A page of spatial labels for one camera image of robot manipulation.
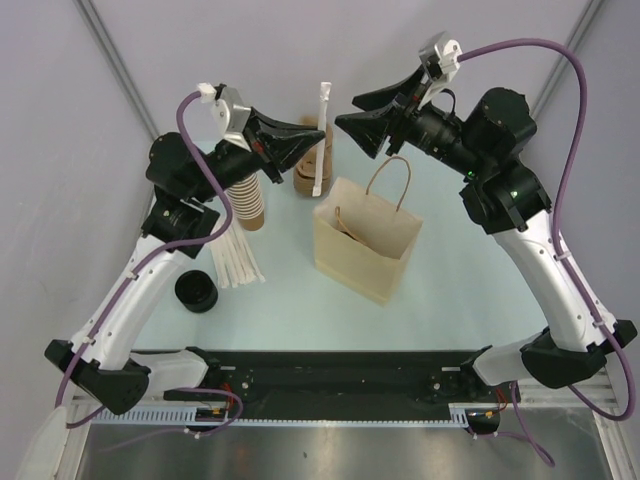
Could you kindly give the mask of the single white straw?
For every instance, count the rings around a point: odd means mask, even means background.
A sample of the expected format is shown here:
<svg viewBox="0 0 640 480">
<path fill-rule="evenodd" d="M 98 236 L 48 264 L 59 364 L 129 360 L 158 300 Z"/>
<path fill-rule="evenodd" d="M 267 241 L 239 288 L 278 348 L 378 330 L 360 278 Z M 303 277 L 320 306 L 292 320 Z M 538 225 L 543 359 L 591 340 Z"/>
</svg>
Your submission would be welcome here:
<svg viewBox="0 0 640 480">
<path fill-rule="evenodd" d="M 314 177 L 314 185 L 312 189 L 313 197 L 319 197 L 322 193 L 325 141 L 326 141 L 326 131 L 327 131 L 327 110 L 328 110 L 331 87 L 332 87 L 331 82 L 323 81 L 320 83 L 317 128 L 320 132 L 323 133 L 323 138 L 317 144 L 316 157 L 315 157 L 315 177 Z"/>
</svg>

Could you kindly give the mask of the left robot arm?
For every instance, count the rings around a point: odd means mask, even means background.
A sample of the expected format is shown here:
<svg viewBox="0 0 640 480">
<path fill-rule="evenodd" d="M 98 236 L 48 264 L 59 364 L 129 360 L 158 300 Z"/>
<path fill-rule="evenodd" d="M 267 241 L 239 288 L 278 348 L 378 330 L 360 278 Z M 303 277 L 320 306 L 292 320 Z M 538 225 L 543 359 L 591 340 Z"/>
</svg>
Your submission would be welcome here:
<svg viewBox="0 0 640 480">
<path fill-rule="evenodd" d="M 197 347 L 133 355 L 132 348 L 168 286 L 230 225 L 229 187 L 259 171 L 274 183 L 314 146 L 323 131 L 274 120 L 253 108 L 240 117 L 239 137 L 204 153 L 190 139 L 184 113 L 178 128 L 149 151 L 147 179 L 156 201 L 131 260 L 98 310 L 69 340 L 53 340 L 45 357 L 102 409 L 124 414 L 147 395 L 188 389 L 214 397 L 221 387 L 215 359 Z"/>
</svg>

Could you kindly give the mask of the brown paper bag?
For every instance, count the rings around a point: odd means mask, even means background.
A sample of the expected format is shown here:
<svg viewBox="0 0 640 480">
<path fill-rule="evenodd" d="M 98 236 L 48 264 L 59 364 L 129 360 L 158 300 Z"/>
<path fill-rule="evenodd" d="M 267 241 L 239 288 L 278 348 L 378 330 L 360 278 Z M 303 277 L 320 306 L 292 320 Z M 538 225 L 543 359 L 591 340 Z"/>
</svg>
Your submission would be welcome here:
<svg viewBox="0 0 640 480">
<path fill-rule="evenodd" d="M 397 202 L 373 192 L 375 177 L 366 186 L 339 177 L 312 212 L 317 270 L 381 306 L 397 291 L 423 226 L 421 217 L 403 208 L 412 179 L 408 160 L 391 156 L 374 174 L 393 160 L 407 169 Z"/>
</svg>

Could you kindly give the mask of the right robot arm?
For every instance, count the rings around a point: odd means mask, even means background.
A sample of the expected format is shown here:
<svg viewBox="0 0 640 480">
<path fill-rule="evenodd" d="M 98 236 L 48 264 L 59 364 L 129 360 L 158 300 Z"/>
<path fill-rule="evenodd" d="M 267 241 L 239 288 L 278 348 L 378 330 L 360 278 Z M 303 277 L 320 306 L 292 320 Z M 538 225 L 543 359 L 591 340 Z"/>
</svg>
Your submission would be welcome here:
<svg viewBox="0 0 640 480">
<path fill-rule="evenodd" d="M 555 251 L 552 201 L 519 158 L 537 131 L 525 97 L 491 88 L 460 119 L 428 100 L 429 86 L 418 68 L 393 86 L 355 96 L 357 112 L 337 116 L 335 124 L 371 158 L 410 144 L 460 173 L 467 215 L 509 255 L 544 314 L 541 333 L 470 357 L 463 393 L 484 401 L 507 381 L 533 378 L 558 389 L 591 378 L 638 331 L 604 307 L 592 314 L 573 281 L 580 269 Z"/>
</svg>

